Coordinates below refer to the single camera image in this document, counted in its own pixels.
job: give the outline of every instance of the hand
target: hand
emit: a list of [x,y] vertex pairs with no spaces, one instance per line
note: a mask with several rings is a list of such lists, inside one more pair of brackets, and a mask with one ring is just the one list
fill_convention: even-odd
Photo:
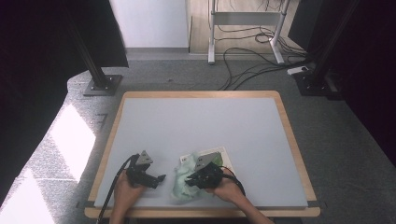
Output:
[[114,188],[114,207],[110,217],[110,223],[122,223],[128,209],[134,205],[146,187],[131,186],[125,171],[119,176]]
[[[223,169],[225,175],[233,175],[228,169]],[[245,198],[241,189],[229,178],[223,177],[220,184],[215,189],[206,189],[206,192],[213,193],[225,202],[236,203]]]

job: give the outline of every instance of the black stand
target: black stand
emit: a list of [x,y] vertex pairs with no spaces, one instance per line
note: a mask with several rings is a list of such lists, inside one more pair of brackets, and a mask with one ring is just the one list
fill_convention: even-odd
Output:
[[329,99],[341,99],[341,93],[332,84],[332,76],[329,74],[331,67],[332,51],[341,33],[355,11],[359,0],[352,0],[343,15],[343,19],[332,34],[329,43],[324,48],[318,60],[318,65],[312,73],[300,73],[294,75],[301,95],[327,96]]
[[78,32],[77,26],[74,24],[72,17],[67,9],[66,3],[64,3],[64,23],[66,24],[67,30],[78,49],[78,53],[81,55],[82,60],[87,65],[88,70],[91,73],[92,80],[88,84],[87,89],[84,92],[84,96],[111,96],[117,90],[122,75],[109,75],[106,76],[102,68],[98,66],[92,59],[90,52],[88,51],[81,35]]

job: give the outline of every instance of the desk frame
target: desk frame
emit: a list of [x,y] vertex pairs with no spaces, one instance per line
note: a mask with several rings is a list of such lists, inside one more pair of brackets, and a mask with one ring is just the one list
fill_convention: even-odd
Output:
[[215,25],[274,25],[276,27],[274,38],[270,40],[270,45],[276,57],[277,63],[285,61],[277,47],[277,40],[282,31],[290,0],[283,3],[280,12],[218,12],[216,11],[216,0],[212,0],[212,10],[210,17],[210,38],[208,62],[215,63]]
[[[305,209],[278,209],[278,210],[261,210],[267,217],[317,217],[320,214],[318,206],[310,206],[309,204],[317,203],[317,197],[309,180],[308,173],[305,169],[304,161],[294,138],[285,107],[277,91],[128,91],[122,97],[119,111],[114,120],[110,136],[108,137],[104,155],[99,165],[96,178],[92,185],[91,194],[85,207],[85,215],[91,218],[97,218],[101,211],[99,207],[93,207],[96,200],[99,186],[105,173],[107,159],[110,154],[117,129],[120,124],[120,117],[125,99],[128,98],[274,98],[276,107],[279,112],[286,136],[288,138],[291,154],[294,158],[297,171],[300,175],[308,207]],[[104,217],[110,217],[111,209],[107,209]],[[245,214],[238,209],[159,209],[159,208],[140,208],[130,209],[126,215],[133,218],[170,218],[170,217],[244,217]]]

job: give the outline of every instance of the person's left hand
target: person's left hand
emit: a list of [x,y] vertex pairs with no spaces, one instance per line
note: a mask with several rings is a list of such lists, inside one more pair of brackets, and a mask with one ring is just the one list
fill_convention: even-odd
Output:
[[131,186],[126,171],[122,171],[114,188],[114,207],[111,217],[123,217],[145,189],[146,187],[141,185]]

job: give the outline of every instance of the white wall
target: white wall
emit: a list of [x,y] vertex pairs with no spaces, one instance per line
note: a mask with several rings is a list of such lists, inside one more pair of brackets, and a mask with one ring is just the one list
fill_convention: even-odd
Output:
[[125,48],[187,48],[190,0],[110,0]]

